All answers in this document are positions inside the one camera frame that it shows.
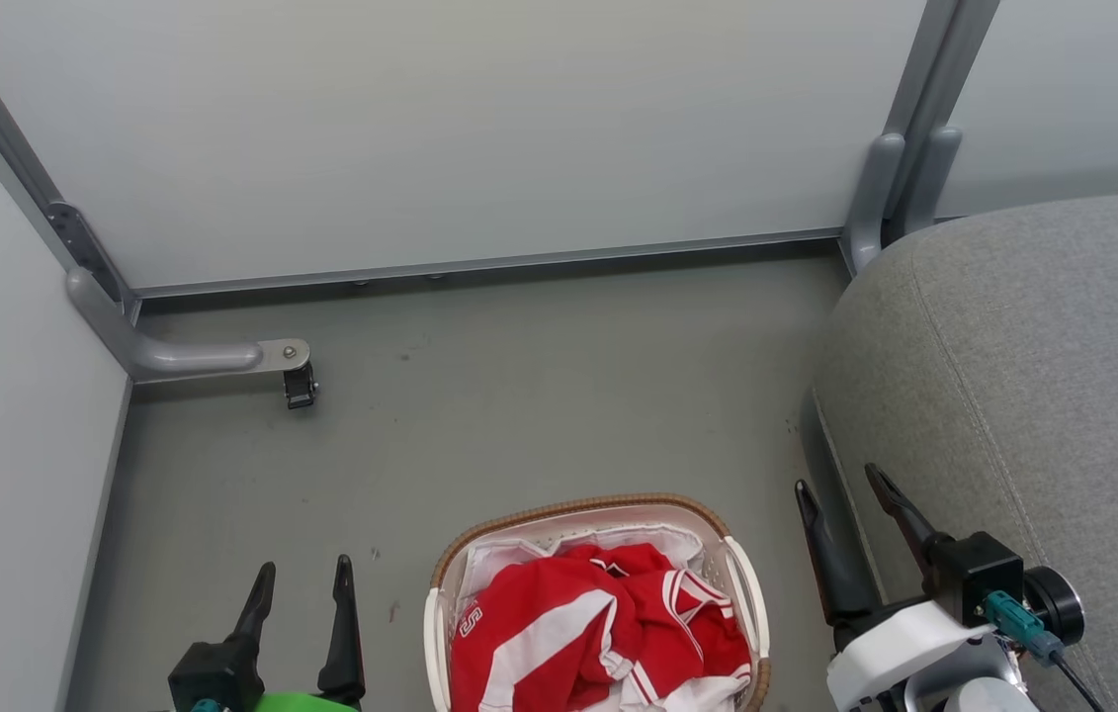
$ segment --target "seat seam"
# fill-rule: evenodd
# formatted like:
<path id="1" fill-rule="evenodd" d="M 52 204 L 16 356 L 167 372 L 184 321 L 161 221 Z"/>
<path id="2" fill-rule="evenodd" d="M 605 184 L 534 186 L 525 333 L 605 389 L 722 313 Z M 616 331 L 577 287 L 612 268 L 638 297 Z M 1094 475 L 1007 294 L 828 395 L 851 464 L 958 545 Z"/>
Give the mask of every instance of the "seat seam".
<path id="1" fill-rule="evenodd" d="M 989 459 L 989 466 L 992 466 L 993 473 L 989 473 L 994 478 L 996 478 L 997 484 L 1004 491 L 1007 512 L 1014 515 L 1016 524 L 1020 529 L 1020 538 L 1023 538 L 1024 545 L 1029 545 L 1036 553 L 1038 559 L 1045 567 L 1050 567 L 1050 560 L 1048 560 L 1045 554 L 1045 549 L 1042 547 L 1041 540 L 1036 535 L 1036 531 L 1033 529 L 1032 519 L 1029 518 L 1027 511 L 1024 510 L 1024 501 L 1020 497 L 1020 491 L 1016 490 L 1015 482 L 1012 478 L 1011 469 L 1006 465 L 1006 458 L 1003 457 L 1002 449 L 997 447 L 997 440 L 994 438 L 992 429 L 988 428 L 988 423 L 985 420 L 985 416 L 979 409 L 979 405 L 970 390 L 970 385 L 967 382 L 967 378 L 961 372 L 961 368 L 958 364 L 957 357 L 953 353 L 950 344 L 944 339 L 941 329 L 935 319 L 932 310 L 928 306 L 926 298 L 923 297 L 923 288 L 919 283 L 919 272 L 916 265 L 916 256 L 918 255 L 919 247 L 926 240 L 920 239 L 918 244 L 915 244 L 909 249 L 909 268 L 910 268 L 910 286 L 911 292 L 915 294 L 916 304 L 919 306 L 921 315 L 926 324 L 928 324 L 928 330 L 932 333 L 934 343 L 937 344 L 939 351 L 941 351 L 944 361 L 948 369 L 950 369 L 953 377 L 955 377 L 955 390 L 960 397 L 961 405 L 967 411 L 968 419 L 970 420 L 970 427 L 973 427 L 973 433 L 977 436 L 977 439 L 982 442 L 985 455 Z M 1111 706 L 1118 708 L 1116 704 L 1116 697 L 1111 692 L 1108 682 L 1105 680 L 1102 672 L 1100 671 L 1099 663 L 1097 662 L 1093 653 L 1091 653 L 1090 646 L 1080 640 L 1078 644 L 1081 648 L 1082 654 L 1088 659 L 1088 667 L 1090 667 L 1091 676 L 1096 677 L 1102 690 L 1105 690 L 1105 695 L 1111 702 Z"/>

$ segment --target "plastic basket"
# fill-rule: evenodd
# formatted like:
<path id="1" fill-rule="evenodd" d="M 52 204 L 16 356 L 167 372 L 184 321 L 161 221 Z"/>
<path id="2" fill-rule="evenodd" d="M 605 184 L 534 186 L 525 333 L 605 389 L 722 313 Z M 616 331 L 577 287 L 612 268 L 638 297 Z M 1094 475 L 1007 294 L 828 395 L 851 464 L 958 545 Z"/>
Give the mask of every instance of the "plastic basket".
<path id="1" fill-rule="evenodd" d="M 423 645 L 427 654 L 427 682 L 438 712 L 448 712 L 448 655 L 457 621 L 457 594 L 466 572 L 467 551 L 473 545 L 504 538 L 523 538 L 549 545 L 559 537 L 620 528 L 625 524 L 669 524 L 694 533 L 704 548 L 703 577 L 735 604 L 738 626 L 747 637 L 752 657 L 752 681 L 737 699 L 740 711 L 760 709 L 770 689 L 770 630 L 765 598 L 752 563 L 735 541 L 726 523 L 707 506 L 675 494 L 631 494 L 578 500 L 509 518 L 493 519 L 470 528 L 456 538 L 436 564 L 423 613 Z"/>

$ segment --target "gray fabric seat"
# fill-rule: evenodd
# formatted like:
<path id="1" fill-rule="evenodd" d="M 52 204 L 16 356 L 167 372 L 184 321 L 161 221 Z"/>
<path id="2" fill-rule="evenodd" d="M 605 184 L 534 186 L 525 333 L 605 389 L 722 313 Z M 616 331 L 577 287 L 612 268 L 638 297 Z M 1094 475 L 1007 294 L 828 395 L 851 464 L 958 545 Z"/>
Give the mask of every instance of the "gray fabric seat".
<path id="1" fill-rule="evenodd" d="M 899 240 L 841 298 L 815 400 L 884 594 L 917 594 L 919 576 L 868 461 L 936 526 L 1064 573 L 1087 607 L 1070 662 L 1118 709 L 1118 197 Z M 1030 667 L 1039 704 L 1084 709 Z"/>

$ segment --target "gray floor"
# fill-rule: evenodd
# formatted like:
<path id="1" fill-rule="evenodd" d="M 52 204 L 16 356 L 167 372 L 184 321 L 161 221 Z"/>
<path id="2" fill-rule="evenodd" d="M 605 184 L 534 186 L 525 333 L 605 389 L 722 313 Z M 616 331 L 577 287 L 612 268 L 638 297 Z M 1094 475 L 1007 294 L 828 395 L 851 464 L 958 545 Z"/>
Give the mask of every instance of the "gray floor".
<path id="1" fill-rule="evenodd" d="M 277 562 L 260 676 L 313 690 L 334 559 L 356 562 L 369 709 L 429 709 L 423 600 L 465 528 L 572 497 L 672 491 L 711 505 L 760 572 L 765 709 L 830 709 L 792 483 L 808 353 L 839 256 L 151 315 L 180 341 L 300 336 L 322 382 L 139 389 L 76 662 L 72 711 L 170 706 L 167 673 L 233 627 Z"/>

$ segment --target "metal bracket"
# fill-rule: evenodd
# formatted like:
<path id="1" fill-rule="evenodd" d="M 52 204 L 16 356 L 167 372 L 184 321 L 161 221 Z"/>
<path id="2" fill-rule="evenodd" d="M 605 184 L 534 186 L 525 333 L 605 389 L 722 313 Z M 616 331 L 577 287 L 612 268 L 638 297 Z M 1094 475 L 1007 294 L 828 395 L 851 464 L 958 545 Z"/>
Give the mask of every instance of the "metal bracket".
<path id="1" fill-rule="evenodd" d="M 304 339 L 274 339 L 238 343 L 170 343 L 135 330 L 102 285 L 84 267 L 66 272 L 66 294 L 75 311 L 106 344 L 134 382 L 227 377 L 238 373 L 286 371 L 286 405 L 313 405 L 312 352 Z"/>
<path id="2" fill-rule="evenodd" d="M 111 263 L 111 257 L 106 255 L 106 249 L 98 243 L 97 236 L 93 234 L 88 221 L 84 219 L 83 212 L 64 200 L 54 200 L 48 203 L 45 210 L 48 225 L 53 226 L 57 237 L 63 240 L 66 251 L 75 259 L 76 265 L 92 272 L 93 278 L 102 286 L 111 302 L 122 304 L 124 313 L 127 314 L 133 302 L 133 295 L 129 292 L 127 285 L 122 283 L 119 270 Z"/>
<path id="3" fill-rule="evenodd" d="M 866 163 L 858 179 L 858 190 L 849 207 L 849 220 L 840 235 L 840 251 L 849 273 L 858 275 L 868 262 L 880 251 L 880 235 L 883 231 L 883 207 L 892 190 L 892 179 L 901 163 L 906 150 L 906 139 L 898 133 L 885 133 L 871 143 L 866 151 Z"/>
<path id="4" fill-rule="evenodd" d="M 937 222 L 937 202 L 941 199 L 960 144 L 961 130 L 956 126 L 937 127 L 928 135 L 918 165 L 911 169 L 906 192 L 892 213 L 889 229 L 893 239 Z"/>

